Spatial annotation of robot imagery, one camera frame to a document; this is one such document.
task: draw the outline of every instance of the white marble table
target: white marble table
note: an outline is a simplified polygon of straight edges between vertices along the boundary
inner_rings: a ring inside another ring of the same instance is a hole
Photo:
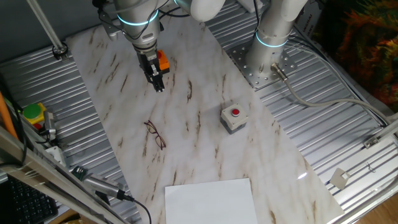
[[[326,223],[343,214],[205,25],[190,17],[162,22],[159,49],[170,62],[163,93],[147,83],[123,36],[111,42],[95,27],[67,40],[132,196],[153,222],[165,223],[166,186],[243,177],[259,223]],[[220,111],[232,103],[249,121],[229,135]],[[163,151],[148,119],[167,143]]]

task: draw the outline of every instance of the eyeglasses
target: eyeglasses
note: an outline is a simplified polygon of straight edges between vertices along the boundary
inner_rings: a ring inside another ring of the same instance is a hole
[[[160,147],[160,150],[163,150],[164,147],[166,147],[166,142],[163,140],[163,138],[159,135],[157,132],[154,124],[148,120],[148,122],[144,122],[144,124],[147,125],[148,132],[151,134],[156,134],[155,142],[156,144]]]

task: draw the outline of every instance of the red button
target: red button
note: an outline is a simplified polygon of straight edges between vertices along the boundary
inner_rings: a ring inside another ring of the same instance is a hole
[[[239,110],[238,109],[233,109],[232,110],[232,116],[239,116]]]

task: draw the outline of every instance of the keyboard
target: keyboard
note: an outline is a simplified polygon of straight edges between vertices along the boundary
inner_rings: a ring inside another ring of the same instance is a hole
[[[58,214],[54,199],[10,176],[0,185],[0,195],[6,198],[0,206],[5,223],[37,224]]]

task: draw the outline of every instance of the blue light ring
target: blue light ring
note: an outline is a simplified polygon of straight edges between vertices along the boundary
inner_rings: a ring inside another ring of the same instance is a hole
[[[284,42],[284,43],[281,44],[281,45],[268,45],[268,44],[266,44],[266,43],[264,43],[263,41],[260,40],[258,33],[256,33],[256,37],[257,37],[257,40],[259,40],[259,42],[260,42],[262,45],[265,45],[265,46],[267,46],[267,47],[281,47],[281,46],[283,46],[283,45],[285,45],[285,44],[287,43],[287,40],[286,40],[286,42]]]
[[[123,23],[125,23],[125,24],[127,24],[127,25],[130,25],[130,26],[142,26],[142,25],[146,25],[146,24],[152,22],[152,21],[157,17],[158,13],[159,13],[159,10],[156,11],[156,14],[155,14],[154,16],[152,16],[152,18],[149,19],[149,21],[140,22],[140,23],[133,23],[133,22],[124,21],[122,18],[120,18],[119,14],[118,14],[118,18],[119,18],[119,20],[120,20],[121,22],[123,22]]]

